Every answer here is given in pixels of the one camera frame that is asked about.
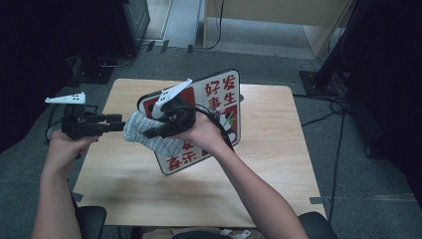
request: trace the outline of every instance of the black chair armrest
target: black chair armrest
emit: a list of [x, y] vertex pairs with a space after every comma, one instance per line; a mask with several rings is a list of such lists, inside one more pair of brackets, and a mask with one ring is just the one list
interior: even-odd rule
[[338, 239], [328, 221], [317, 212], [308, 212], [299, 216], [310, 239]]
[[99, 239], [102, 237], [106, 222], [106, 209], [100, 206], [83, 206], [75, 210], [82, 238]]

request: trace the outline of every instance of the wrist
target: wrist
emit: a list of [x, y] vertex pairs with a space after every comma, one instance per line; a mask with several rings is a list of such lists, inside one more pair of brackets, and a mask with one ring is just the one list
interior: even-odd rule
[[41, 182], [67, 181], [68, 174], [62, 170], [53, 169], [48, 166], [41, 172]]

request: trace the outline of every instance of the cable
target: cable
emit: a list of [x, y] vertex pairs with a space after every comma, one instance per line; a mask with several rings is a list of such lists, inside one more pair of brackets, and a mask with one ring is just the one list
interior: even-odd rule
[[48, 133], [49, 133], [49, 130], [50, 130], [50, 128], [52, 128], [53, 126], [55, 126], [55, 125], [57, 125], [58, 123], [57, 122], [55, 122], [55, 123], [53, 123], [53, 117], [54, 117], [54, 113], [55, 113], [55, 111], [56, 111], [56, 109], [59, 107], [60, 105], [54, 105], [53, 106], [53, 108], [52, 108], [52, 110], [50, 111], [50, 114], [49, 114], [49, 120], [48, 120], [48, 122], [47, 122], [47, 129], [46, 129], [46, 131], [45, 131], [45, 138], [46, 138], [46, 143], [47, 144], [49, 144], [49, 137], [48, 137]]
[[[99, 61], [100, 59], [102, 59], [102, 58], [105, 58], [105, 57], [98, 57], [97, 58], [97, 61]], [[125, 62], [125, 63], [123, 63], [123, 64], [120, 64], [120, 65], [102, 65], [102, 64], [100, 64], [100, 67], [102, 67], [102, 68], [120, 68], [120, 67], [124, 67], [124, 66], [126, 66], [127, 64], [129, 64], [132, 60], [133, 60], [133, 58], [134, 58], [134, 56], [132, 55], [132, 56], [130, 56], [130, 59], [127, 61], [127, 62]]]
[[224, 10], [224, 0], [221, 2], [220, 23], [219, 23], [219, 27], [217, 27], [219, 29], [219, 36], [218, 36], [217, 42], [214, 44], [214, 46], [209, 47], [209, 48], [204, 48], [203, 50], [207, 50], [207, 51], [208, 50], [212, 50], [212, 49], [214, 49], [220, 43], [220, 41], [221, 41], [221, 35], [222, 35], [222, 33], [221, 33], [221, 22], [223, 20], [223, 10]]
[[[328, 213], [328, 223], [331, 224], [332, 221], [332, 213], [334, 210], [334, 201], [335, 201], [335, 191], [336, 191], [336, 182], [337, 182], [337, 170], [338, 170], [338, 159], [339, 159], [339, 153], [340, 153], [340, 148], [341, 148], [341, 142], [342, 142], [342, 135], [343, 135], [343, 129], [344, 129], [344, 118], [345, 115], [349, 112], [349, 108], [348, 106], [344, 106], [342, 105], [343, 103], [345, 103], [345, 99], [344, 98], [335, 98], [335, 99], [326, 99], [326, 98], [320, 98], [320, 97], [308, 97], [308, 96], [303, 96], [303, 95], [294, 95], [295, 97], [300, 97], [300, 98], [308, 98], [308, 99], [313, 99], [313, 100], [320, 100], [320, 101], [327, 101], [329, 100], [329, 109], [331, 110], [331, 113], [329, 113], [328, 115], [320, 118], [320, 119], [314, 119], [311, 120], [309, 122], [306, 122], [304, 124], [302, 124], [302, 126], [306, 126], [309, 125], [311, 123], [314, 122], [318, 122], [324, 119], [327, 119], [328, 117], [331, 117], [333, 115], [341, 115], [341, 125], [340, 125], [340, 136], [338, 137], [338, 144], [337, 144], [337, 149], [336, 149], [336, 153], [335, 153], [335, 160], [334, 160], [334, 173], [332, 176], [332, 190], [331, 190], [331, 196], [330, 196], [330, 206], [329, 206], [329, 213]], [[340, 110], [336, 110], [334, 108], [334, 105], [338, 105], [340, 106]]]
[[306, 125], [308, 125], [308, 124], [314, 123], [314, 122], [318, 122], [318, 121], [321, 121], [321, 120], [325, 120], [325, 119], [327, 119], [328, 117], [330, 117], [330, 116], [332, 116], [332, 115], [334, 115], [334, 114], [335, 114], [335, 113], [330, 113], [330, 114], [328, 114], [328, 115], [326, 115], [326, 116], [324, 116], [324, 117], [322, 117], [322, 118], [319, 118], [319, 119], [314, 119], [314, 120], [308, 121], [308, 122], [306, 122], [306, 123], [302, 124], [302, 127], [304, 127], [304, 126], [306, 126]]
[[345, 118], [345, 112], [342, 114], [342, 118], [341, 118], [340, 136], [338, 138], [337, 151], [335, 153], [334, 174], [333, 174], [333, 177], [332, 177], [331, 201], [330, 201], [329, 215], [328, 215], [328, 223], [329, 224], [331, 224], [332, 213], [333, 213], [333, 210], [334, 210], [335, 190], [336, 190], [336, 185], [337, 185], [338, 159], [339, 159], [339, 153], [340, 153], [341, 142], [342, 142], [342, 134], [343, 134], [343, 128], [344, 128], [344, 118]]

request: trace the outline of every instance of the floor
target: floor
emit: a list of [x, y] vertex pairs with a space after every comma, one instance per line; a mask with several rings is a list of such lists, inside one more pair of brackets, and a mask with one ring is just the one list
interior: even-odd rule
[[[168, 41], [168, 47], [173, 48], [187, 49], [192, 45], [199, 50], [203, 47], [202, 0], [149, 0], [148, 8], [151, 22], [144, 43], [155, 41], [156, 46], [162, 46], [164, 41]], [[214, 46], [210, 51], [315, 58], [302, 25], [223, 19], [218, 42], [219, 18], [208, 18], [207, 21], [206, 47]], [[334, 33], [329, 46], [319, 58], [328, 56], [328, 47], [335, 45], [339, 34], [340, 29]]]

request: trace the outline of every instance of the wooden table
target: wooden table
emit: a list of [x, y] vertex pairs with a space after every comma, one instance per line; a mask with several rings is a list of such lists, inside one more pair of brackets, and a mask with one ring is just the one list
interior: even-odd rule
[[[221, 1], [205, 1], [203, 48], [208, 47], [207, 18], [220, 17]], [[353, 0], [228, 0], [223, 18], [303, 25], [314, 56], [320, 57], [334, 31], [346, 26], [352, 6]]]
[[[179, 82], [116, 80], [105, 114], [127, 119], [137, 100]], [[241, 85], [241, 140], [236, 152], [291, 203], [296, 213], [317, 211], [317, 182], [302, 127], [287, 87]], [[230, 181], [213, 158], [171, 175], [161, 173], [154, 153], [126, 142], [122, 132], [93, 143], [75, 192], [81, 206], [107, 211], [106, 225], [254, 227]]]

